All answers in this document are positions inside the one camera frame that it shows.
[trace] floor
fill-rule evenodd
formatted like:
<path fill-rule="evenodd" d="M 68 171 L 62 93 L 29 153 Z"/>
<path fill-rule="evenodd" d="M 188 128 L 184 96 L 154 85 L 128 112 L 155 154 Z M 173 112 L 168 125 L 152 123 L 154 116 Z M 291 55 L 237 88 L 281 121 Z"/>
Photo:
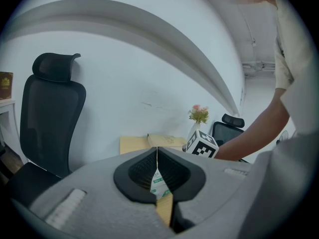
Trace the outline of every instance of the floor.
<path fill-rule="evenodd" d="M 5 164 L 5 166 L 15 174 L 22 166 L 23 163 L 20 157 L 15 154 L 10 148 L 5 148 L 5 154 L 0 157 L 0 160 Z M 6 184 L 8 179 L 0 172 L 0 183 Z"/>

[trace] black chair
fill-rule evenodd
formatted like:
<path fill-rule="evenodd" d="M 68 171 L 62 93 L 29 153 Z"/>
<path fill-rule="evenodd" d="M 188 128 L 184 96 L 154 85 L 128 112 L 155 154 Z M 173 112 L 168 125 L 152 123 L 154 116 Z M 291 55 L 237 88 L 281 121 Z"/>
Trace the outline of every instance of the black chair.
<path fill-rule="evenodd" d="M 5 189 L 26 207 L 70 173 L 70 142 L 86 98 L 85 88 L 71 81 L 72 63 L 80 56 L 44 53 L 35 60 L 33 75 L 25 83 L 20 145 L 38 166 L 25 164 Z"/>
<path fill-rule="evenodd" d="M 235 118 L 230 115 L 224 114 L 221 119 L 223 122 L 215 122 L 213 125 L 213 134 L 218 146 L 222 146 L 224 143 L 230 141 L 233 138 L 239 136 L 244 130 L 240 129 L 245 126 L 243 119 Z"/>

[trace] book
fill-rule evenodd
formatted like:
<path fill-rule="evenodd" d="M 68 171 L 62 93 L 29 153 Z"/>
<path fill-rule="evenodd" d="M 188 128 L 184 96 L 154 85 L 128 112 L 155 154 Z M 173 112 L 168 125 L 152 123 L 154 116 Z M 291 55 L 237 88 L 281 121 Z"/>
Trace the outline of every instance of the book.
<path fill-rule="evenodd" d="M 0 72 L 0 100 L 12 98 L 13 73 Z"/>

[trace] person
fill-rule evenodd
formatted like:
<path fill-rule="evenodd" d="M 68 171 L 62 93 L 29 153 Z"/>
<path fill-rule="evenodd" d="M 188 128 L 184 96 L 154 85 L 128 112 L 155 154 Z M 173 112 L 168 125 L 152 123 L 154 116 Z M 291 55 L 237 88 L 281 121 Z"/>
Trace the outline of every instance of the person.
<path fill-rule="evenodd" d="M 275 39 L 275 94 L 268 107 L 241 135 L 220 146 L 218 159 L 239 160 L 273 141 L 289 120 L 280 97 L 299 77 L 313 59 L 315 47 L 288 0 L 246 0 L 268 2 L 277 8 L 277 36 Z"/>

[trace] flower vase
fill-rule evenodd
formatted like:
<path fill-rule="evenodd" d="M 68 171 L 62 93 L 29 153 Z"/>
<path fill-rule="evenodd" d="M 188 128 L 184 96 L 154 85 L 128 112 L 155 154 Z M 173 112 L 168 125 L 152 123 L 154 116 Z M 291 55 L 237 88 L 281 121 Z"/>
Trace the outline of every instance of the flower vase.
<path fill-rule="evenodd" d="M 196 129 L 200 129 L 200 124 L 198 124 L 197 122 L 194 123 L 194 125 L 191 127 L 187 140 L 189 140 L 191 138 L 191 136 L 194 134 L 194 132 L 196 131 Z"/>

